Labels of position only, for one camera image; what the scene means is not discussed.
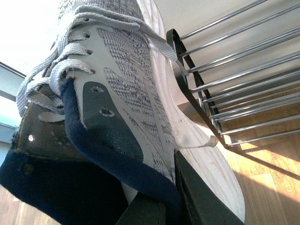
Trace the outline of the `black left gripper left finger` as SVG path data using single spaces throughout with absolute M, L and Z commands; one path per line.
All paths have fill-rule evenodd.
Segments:
M 136 196 L 117 225 L 165 225 L 166 207 L 147 196 Z

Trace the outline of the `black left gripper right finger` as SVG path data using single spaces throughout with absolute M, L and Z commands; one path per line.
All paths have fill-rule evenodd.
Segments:
M 183 225 L 244 224 L 208 187 L 185 157 L 175 153 L 176 186 L 182 198 Z

